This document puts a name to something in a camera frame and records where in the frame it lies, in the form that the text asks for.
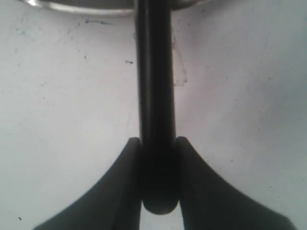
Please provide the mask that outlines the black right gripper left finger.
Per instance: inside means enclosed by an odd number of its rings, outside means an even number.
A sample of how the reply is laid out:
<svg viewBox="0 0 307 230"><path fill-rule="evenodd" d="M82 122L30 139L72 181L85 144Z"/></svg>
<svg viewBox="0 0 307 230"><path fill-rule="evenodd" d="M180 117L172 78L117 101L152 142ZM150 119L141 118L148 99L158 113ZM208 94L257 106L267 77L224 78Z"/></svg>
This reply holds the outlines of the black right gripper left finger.
<svg viewBox="0 0 307 230"><path fill-rule="evenodd" d="M129 138L106 174L80 199L38 225L38 230L137 230L141 198L140 140Z"/></svg>

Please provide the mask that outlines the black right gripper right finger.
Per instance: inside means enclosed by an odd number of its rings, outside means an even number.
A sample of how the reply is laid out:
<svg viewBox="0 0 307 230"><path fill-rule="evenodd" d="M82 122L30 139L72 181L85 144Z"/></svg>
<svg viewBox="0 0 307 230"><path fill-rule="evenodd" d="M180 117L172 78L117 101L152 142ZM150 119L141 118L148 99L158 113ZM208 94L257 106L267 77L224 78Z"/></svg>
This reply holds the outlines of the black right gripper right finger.
<svg viewBox="0 0 307 230"><path fill-rule="evenodd" d="M181 163L180 207L187 230L293 230L289 218L235 189L185 137L176 139Z"/></svg>

